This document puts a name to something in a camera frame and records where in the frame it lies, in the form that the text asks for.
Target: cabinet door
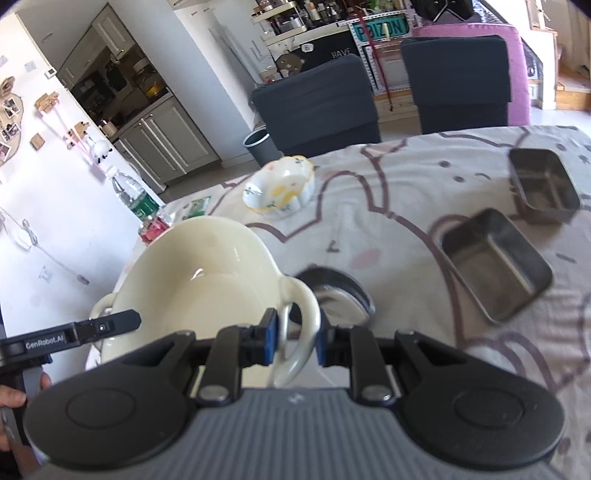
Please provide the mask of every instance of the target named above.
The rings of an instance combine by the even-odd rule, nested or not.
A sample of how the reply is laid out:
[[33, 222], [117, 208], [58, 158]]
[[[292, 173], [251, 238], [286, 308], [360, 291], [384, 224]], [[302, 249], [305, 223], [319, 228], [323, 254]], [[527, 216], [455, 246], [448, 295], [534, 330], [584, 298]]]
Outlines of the cabinet door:
[[145, 120], [150, 131], [185, 170], [190, 171], [218, 159], [176, 98], [156, 107]]
[[121, 135], [121, 143], [159, 183], [165, 183], [186, 173], [150, 133], [143, 121]]
[[68, 56], [60, 69], [60, 78], [72, 86], [78, 83], [84, 78], [88, 68], [104, 48], [105, 43], [99, 34], [91, 28]]
[[127, 31], [115, 11], [107, 5], [95, 18], [92, 26], [105, 41], [115, 58], [123, 57], [135, 45], [134, 39]]
[[150, 175], [148, 166], [144, 164], [143, 160], [135, 158], [125, 146], [123, 141], [117, 140], [114, 145], [125, 161], [132, 166], [132, 168], [139, 174], [140, 177], [142, 177], [142, 180], [146, 182], [148, 187], [158, 194], [162, 193], [166, 189], [166, 185], [159, 183], [158, 180]]

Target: pink sofa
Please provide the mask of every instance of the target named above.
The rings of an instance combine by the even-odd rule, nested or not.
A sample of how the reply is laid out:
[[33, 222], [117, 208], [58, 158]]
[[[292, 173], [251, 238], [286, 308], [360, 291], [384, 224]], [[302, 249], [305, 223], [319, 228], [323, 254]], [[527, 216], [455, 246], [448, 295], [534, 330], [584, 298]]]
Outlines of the pink sofa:
[[507, 44], [511, 103], [508, 106], [509, 125], [529, 125], [531, 102], [527, 83], [527, 66], [521, 36], [512, 25], [503, 24], [436, 24], [413, 29], [413, 37], [483, 37], [499, 35]]

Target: human hand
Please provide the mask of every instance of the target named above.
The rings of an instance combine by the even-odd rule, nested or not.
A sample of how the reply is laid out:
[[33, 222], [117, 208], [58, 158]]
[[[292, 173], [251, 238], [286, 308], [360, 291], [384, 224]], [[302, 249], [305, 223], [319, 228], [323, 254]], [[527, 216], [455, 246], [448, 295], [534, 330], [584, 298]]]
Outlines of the human hand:
[[[41, 390], [46, 390], [51, 386], [51, 378], [46, 373], [41, 376]], [[0, 385], [0, 407], [20, 408], [27, 400], [26, 395], [6, 385]], [[12, 450], [21, 475], [25, 476], [39, 467], [35, 454], [30, 447], [23, 445], [11, 446], [8, 436], [4, 431], [4, 425], [0, 422], [0, 450], [9, 452]]]

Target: chair backrest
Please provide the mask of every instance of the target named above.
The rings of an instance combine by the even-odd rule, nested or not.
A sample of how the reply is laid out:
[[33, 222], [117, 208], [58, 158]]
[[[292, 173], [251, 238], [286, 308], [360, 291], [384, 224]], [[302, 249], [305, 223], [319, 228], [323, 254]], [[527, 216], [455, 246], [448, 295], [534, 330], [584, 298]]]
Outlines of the chair backrest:
[[501, 37], [405, 38], [401, 50], [424, 134], [507, 125], [511, 87]]
[[263, 85], [252, 92], [252, 102], [286, 155], [380, 142], [373, 91], [356, 55]]
[[527, 67], [519, 31], [503, 24], [436, 24], [413, 29], [413, 37], [483, 37], [499, 35], [507, 45], [511, 103], [508, 107], [509, 125], [518, 127], [531, 123], [531, 101], [527, 82]]

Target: plastic water bottle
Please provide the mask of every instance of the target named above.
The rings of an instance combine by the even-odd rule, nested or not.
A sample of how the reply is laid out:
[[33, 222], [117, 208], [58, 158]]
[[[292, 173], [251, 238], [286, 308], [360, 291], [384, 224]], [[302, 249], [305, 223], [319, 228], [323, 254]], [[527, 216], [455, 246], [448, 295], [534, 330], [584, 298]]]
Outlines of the plastic water bottle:
[[115, 193], [137, 218], [144, 221], [160, 208], [148, 192], [129, 175], [117, 172], [111, 179]]

